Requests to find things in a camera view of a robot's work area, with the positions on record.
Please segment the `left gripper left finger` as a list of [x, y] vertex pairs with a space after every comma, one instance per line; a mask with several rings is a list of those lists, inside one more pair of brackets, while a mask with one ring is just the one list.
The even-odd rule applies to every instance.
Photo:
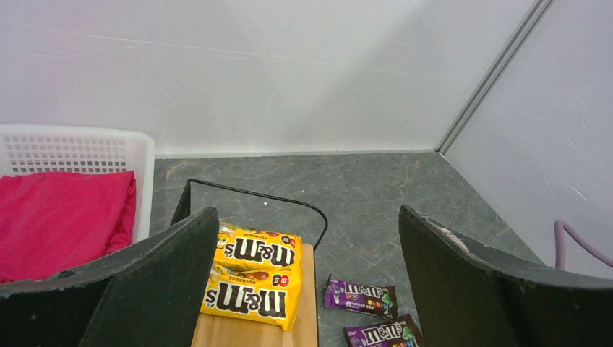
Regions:
[[207, 207], [95, 261], [2, 285], [1, 344], [189, 346], [218, 227]]

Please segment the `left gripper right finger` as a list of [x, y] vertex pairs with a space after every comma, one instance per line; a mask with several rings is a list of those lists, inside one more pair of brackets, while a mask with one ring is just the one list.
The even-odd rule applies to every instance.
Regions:
[[612, 281], [521, 259], [408, 205], [399, 236], [425, 346], [610, 346]]

